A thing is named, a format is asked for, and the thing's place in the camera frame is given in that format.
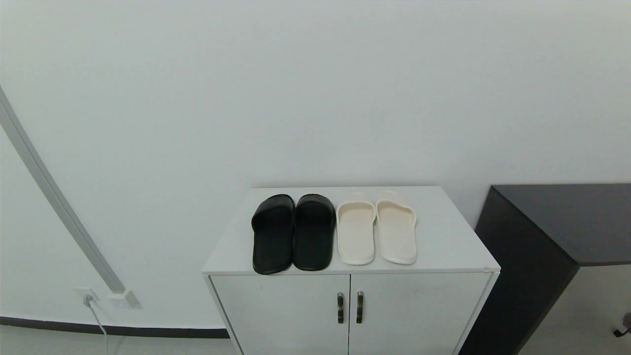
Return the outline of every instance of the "electrical socket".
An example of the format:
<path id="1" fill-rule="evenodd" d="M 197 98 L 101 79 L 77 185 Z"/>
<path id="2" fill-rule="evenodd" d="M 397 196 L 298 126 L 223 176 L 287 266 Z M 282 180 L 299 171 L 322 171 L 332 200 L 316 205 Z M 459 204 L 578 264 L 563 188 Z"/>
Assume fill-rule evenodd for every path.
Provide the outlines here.
<path id="1" fill-rule="evenodd" d="M 98 301 L 97 294 L 95 294 L 94 291 L 92 291 L 92 289 L 89 288 L 88 286 L 74 286 L 73 289 L 79 295 L 79 297 L 81 298 L 81 301 L 83 301 L 83 296 L 86 294 L 91 295 L 92 298 L 94 299 L 94 302 Z"/>
<path id="2" fill-rule="evenodd" d="M 110 299 L 114 307 L 122 310 L 131 310 L 133 308 L 140 308 L 140 303 L 134 293 L 127 289 L 123 293 L 116 293 L 107 296 Z"/>

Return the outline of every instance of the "white slide sandal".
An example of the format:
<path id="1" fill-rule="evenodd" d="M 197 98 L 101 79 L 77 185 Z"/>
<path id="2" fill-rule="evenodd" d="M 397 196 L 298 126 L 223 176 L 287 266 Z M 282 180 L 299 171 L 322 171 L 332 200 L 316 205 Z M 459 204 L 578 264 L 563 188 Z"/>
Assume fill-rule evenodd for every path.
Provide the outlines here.
<path id="1" fill-rule="evenodd" d="M 365 193 L 356 192 L 338 205 L 336 214 L 339 258 L 349 265 L 370 263 L 375 258 L 375 205 Z"/>
<path id="2" fill-rule="evenodd" d="M 416 212 L 396 192 L 383 191 L 377 199 L 377 226 L 381 255 L 389 262 L 416 262 Z"/>

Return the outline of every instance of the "power cord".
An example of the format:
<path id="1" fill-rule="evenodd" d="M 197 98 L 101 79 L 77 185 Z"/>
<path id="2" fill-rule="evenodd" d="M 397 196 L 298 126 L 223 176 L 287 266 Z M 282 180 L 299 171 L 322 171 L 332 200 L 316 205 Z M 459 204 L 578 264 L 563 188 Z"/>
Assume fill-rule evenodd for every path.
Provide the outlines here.
<path id="1" fill-rule="evenodd" d="M 94 301 L 94 298 L 91 295 L 89 295 L 89 294 L 83 295 L 83 304 L 87 308 L 89 308 L 90 311 L 92 311 L 92 314 L 94 315 L 94 319 L 97 320 L 98 327 L 101 328 L 101 331 L 103 332 L 103 335 L 105 336 L 105 355 L 108 355 L 108 352 L 107 352 L 107 332 L 103 328 L 103 325 L 101 325 L 101 322 L 98 320 L 97 314 L 96 314 L 96 312 L 94 312 L 94 309 L 92 308 L 92 304 L 90 304 L 90 302 L 92 302 L 92 301 Z"/>

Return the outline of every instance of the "floor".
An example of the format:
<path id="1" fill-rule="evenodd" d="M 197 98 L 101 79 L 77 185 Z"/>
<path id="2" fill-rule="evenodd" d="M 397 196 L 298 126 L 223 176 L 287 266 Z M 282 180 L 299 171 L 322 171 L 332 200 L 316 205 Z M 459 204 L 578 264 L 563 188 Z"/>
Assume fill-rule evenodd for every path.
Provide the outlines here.
<path id="1" fill-rule="evenodd" d="M 236 355 L 230 339 L 108 336 L 109 355 Z M 104 355 L 103 336 L 0 325 L 2 355 Z"/>

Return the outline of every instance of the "shoe cabinet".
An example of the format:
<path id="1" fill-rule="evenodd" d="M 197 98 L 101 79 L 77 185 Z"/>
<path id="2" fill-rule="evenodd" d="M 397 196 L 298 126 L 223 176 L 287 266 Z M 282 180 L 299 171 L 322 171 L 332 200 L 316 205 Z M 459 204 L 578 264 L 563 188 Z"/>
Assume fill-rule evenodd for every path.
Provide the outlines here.
<path id="1" fill-rule="evenodd" d="M 359 191 L 405 196 L 417 215 L 418 256 L 391 263 L 375 243 L 367 265 L 339 259 L 324 270 L 274 275 L 252 268 L 252 214 L 279 193 L 334 205 Z M 378 240 L 378 228 L 374 228 Z M 457 354 L 500 267 L 438 186 L 252 189 L 203 268 L 204 281 L 239 354 Z"/>

